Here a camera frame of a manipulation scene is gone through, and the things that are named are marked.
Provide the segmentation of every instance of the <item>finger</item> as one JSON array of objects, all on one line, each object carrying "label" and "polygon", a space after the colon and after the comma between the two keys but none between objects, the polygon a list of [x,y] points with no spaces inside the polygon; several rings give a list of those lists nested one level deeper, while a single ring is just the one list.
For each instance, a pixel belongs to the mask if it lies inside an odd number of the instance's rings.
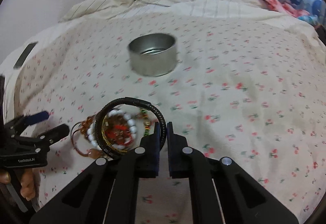
[{"label": "finger", "polygon": [[5,170],[0,169],[0,183],[7,184],[10,183],[10,180],[10,174]]},{"label": "finger", "polygon": [[27,187],[22,187],[20,191],[22,197],[26,198],[28,201],[35,197],[34,184],[30,184]]},{"label": "finger", "polygon": [[34,197],[35,197],[35,188],[33,188],[32,192],[28,196],[26,196],[25,198],[26,198],[27,201],[30,201]]},{"label": "finger", "polygon": [[30,183],[33,183],[33,170],[25,169],[20,182],[22,187],[27,187]]}]

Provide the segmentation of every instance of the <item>beaded bracelet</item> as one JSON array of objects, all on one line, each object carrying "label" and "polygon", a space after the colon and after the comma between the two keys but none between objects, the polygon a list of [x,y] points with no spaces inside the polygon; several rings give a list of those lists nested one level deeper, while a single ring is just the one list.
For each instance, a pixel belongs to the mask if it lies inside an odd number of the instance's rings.
[{"label": "beaded bracelet", "polygon": [[[147,135],[149,135],[151,121],[148,118],[146,110],[141,109],[141,115],[142,115],[142,118],[144,119],[144,122],[143,122],[144,126],[145,126],[144,136],[147,136]],[[121,124],[121,122],[120,122],[120,124],[115,124],[115,125],[112,124],[112,118],[116,118],[116,116],[122,116],[123,119],[125,120],[126,124],[123,125],[123,124]],[[133,120],[133,118],[131,118],[130,114],[126,113],[125,111],[123,111],[121,109],[114,108],[113,110],[108,112],[108,114],[103,119],[102,139],[105,141],[105,143],[108,146],[113,148],[118,153],[125,154],[128,150],[128,146],[130,146],[136,138],[137,128],[136,128],[135,124],[136,123]],[[73,128],[76,125],[79,125],[79,128],[76,131],[72,132]],[[71,138],[71,142],[72,142],[74,149],[77,151],[77,153],[79,155],[81,155],[83,157],[91,157],[91,158],[97,159],[97,158],[103,156],[104,153],[102,152],[101,148],[99,147],[99,145],[95,139],[94,127],[95,127],[95,115],[89,116],[89,117],[87,117],[87,119],[85,121],[78,122],[77,124],[75,124],[73,126],[71,133],[70,133],[70,138]],[[116,132],[113,133],[112,131],[108,131],[108,128],[110,128],[111,130],[112,130],[112,128],[114,128],[114,129],[116,129]],[[126,135],[126,138],[124,138],[123,136],[120,137],[120,138],[124,139],[124,142],[119,141],[120,144],[115,144],[115,142],[114,142],[115,138],[117,137],[116,136],[117,130],[120,131],[119,134]],[[78,131],[81,132],[81,134],[83,134],[85,136],[85,139],[87,139],[95,147],[95,149],[90,149],[87,153],[83,153],[77,148],[76,143],[73,140],[73,136]]]},{"label": "beaded bracelet", "polygon": [[95,128],[94,128],[95,138],[102,151],[113,159],[118,159],[123,154],[122,153],[123,151],[120,151],[119,149],[113,147],[112,144],[108,144],[107,140],[104,140],[105,138],[104,138],[104,129],[103,129],[104,120],[108,112],[110,112],[115,107],[118,107],[122,104],[135,106],[141,109],[145,109],[147,111],[151,111],[156,116],[160,128],[159,144],[160,144],[160,149],[162,149],[167,137],[166,122],[164,120],[162,113],[150,102],[138,98],[124,97],[109,102],[107,105],[105,105],[102,108],[102,110],[100,110],[96,114]]}]

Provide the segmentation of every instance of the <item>bedsheet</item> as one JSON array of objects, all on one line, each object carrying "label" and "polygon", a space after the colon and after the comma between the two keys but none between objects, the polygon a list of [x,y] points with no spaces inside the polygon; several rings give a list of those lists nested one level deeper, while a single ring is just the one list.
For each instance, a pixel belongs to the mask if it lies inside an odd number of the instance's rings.
[{"label": "bedsheet", "polygon": [[[324,46],[310,25],[232,0],[147,5],[112,20],[99,17],[44,32],[50,40],[19,71],[9,69],[16,60],[4,61],[6,120],[48,110],[47,122],[26,131],[31,136],[63,122],[71,126],[117,97],[149,100],[192,147],[212,158],[232,157],[300,223],[307,219],[326,188]],[[138,76],[128,64],[128,42],[149,32],[178,37],[178,66],[159,78]],[[91,148],[82,138],[77,144]],[[92,160],[64,139],[51,147],[48,162],[35,171],[41,207]],[[191,223],[188,185],[169,178],[166,148],[160,168],[159,178],[140,181],[136,223]]]}]

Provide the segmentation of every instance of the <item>screw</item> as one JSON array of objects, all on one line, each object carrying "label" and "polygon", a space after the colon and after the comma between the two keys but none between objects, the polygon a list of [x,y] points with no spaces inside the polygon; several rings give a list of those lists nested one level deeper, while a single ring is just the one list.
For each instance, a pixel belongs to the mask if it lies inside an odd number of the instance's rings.
[{"label": "screw", "polygon": [[184,147],[184,148],[182,149],[182,152],[183,152],[184,154],[190,154],[190,153],[192,153],[192,148],[191,148],[191,147]]},{"label": "screw", "polygon": [[226,166],[229,166],[232,163],[232,160],[229,157],[224,157],[222,163]]},{"label": "screw", "polygon": [[106,163],[106,159],[105,158],[98,158],[96,160],[96,164],[101,166],[101,165],[104,165]]},{"label": "screw", "polygon": [[143,154],[143,153],[145,153],[145,149],[143,147],[137,147],[137,148],[135,148],[135,152],[137,154]]}]

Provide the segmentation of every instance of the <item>metal tin can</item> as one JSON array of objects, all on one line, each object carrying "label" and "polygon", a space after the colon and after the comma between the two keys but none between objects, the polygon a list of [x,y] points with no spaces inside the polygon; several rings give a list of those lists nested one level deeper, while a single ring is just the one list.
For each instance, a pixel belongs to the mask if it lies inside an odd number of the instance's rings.
[{"label": "metal tin can", "polygon": [[128,45],[132,69],[142,76],[162,76],[177,65],[177,39],[164,33],[140,36]]}]

